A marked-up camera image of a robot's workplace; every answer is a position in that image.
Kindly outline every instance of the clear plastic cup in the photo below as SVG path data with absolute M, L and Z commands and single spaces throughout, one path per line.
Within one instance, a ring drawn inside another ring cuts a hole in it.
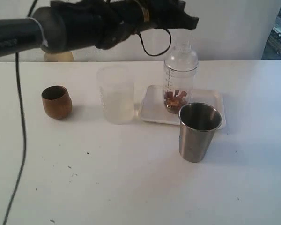
M 122 66 L 104 67 L 97 72 L 104 115 L 110 123 L 124 124 L 134 117 L 133 77 Z

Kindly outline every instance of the table surface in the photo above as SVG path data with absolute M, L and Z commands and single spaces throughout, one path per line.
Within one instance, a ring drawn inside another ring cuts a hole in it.
M 201 61 L 196 87 L 223 94 L 227 125 L 201 163 L 179 127 L 108 123 L 96 71 L 123 64 L 135 102 L 162 62 L 21 63 L 28 154 L 9 225 L 281 225 L 281 60 Z M 41 92 L 64 85 L 72 115 L 53 120 Z M 0 224 L 22 158 L 13 63 L 0 63 Z

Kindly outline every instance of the brown cup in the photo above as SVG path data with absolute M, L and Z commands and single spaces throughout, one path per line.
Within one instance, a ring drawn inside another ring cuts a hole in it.
M 65 87 L 51 86 L 42 92 L 46 114 L 56 120 L 65 118 L 72 111 L 72 101 Z

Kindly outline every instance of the metal cup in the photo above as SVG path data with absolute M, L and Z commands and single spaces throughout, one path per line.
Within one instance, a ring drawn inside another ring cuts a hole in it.
M 179 111 L 179 152 L 185 160 L 200 162 L 210 145 L 217 128 L 222 123 L 221 114 L 204 103 L 190 103 Z

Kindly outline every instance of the black cord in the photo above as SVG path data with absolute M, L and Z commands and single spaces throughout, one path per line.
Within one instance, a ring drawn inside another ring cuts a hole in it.
M 161 53 L 159 53 L 159 54 L 156 54 L 156 55 L 152 55 L 152 54 L 150 54 L 150 53 L 147 52 L 147 50 L 146 50 L 146 48 L 145 48 L 145 46 L 144 46 L 144 42 L 143 42 L 142 37 L 141 37 L 141 33 L 137 32 L 137 35 L 140 37 L 141 46 L 142 46 L 143 50 L 145 51 L 145 53 L 146 53 L 147 55 L 153 56 L 153 57 L 160 56 L 160 55 L 165 54 L 165 53 L 170 49 L 170 45 L 172 44 L 172 36 L 171 36 L 171 34 L 170 34 L 170 32 L 169 32 L 168 29 L 164 29 L 164 30 L 169 34 L 169 37 L 170 37 L 170 44 L 169 44 L 169 46 L 167 47 L 166 50 L 164 50 L 163 52 L 161 52 Z
M 27 17 L 31 16 L 34 7 L 37 4 L 37 1 L 38 0 L 33 1 Z M 22 177 L 22 172 L 23 172 L 23 169 L 24 169 L 24 165 L 25 165 L 25 161 L 26 161 L 26 154 L 27 154 L 27 135 L 26 135 L 26 124 L 25 124 L 23 97 L 22 97 L 21 82 L 20 82 L 19 53 L 18 52 L 15 53 L 15 77 L 16 77 L 16 82 L 17 82 L 19 104 L 20 104 L 20 111 L 21 111 L 21 124 L 22 124 L 22 132 L 23 132 L 23 155 L 22 155 L 22 162 L 21 162 L 20 170 L 19 170 L 19 173 L 18 173 L 18 176 L 17 176 L 17 180 L 15 182 L 15 187 L 14 187 L 13 193 L 10 197 L 10 200 L 9 200 L 6 212 L 5 212 L 3 225 L 6 225 L 6 223 L 7 223 L 8 216 L 9 216 L 11 207 L 12 207 L 13 202 L 14 202 L 15 194 L 18 190 L 19 183 L 20 183 L 20 180 L 21 180 L 21 177 Z

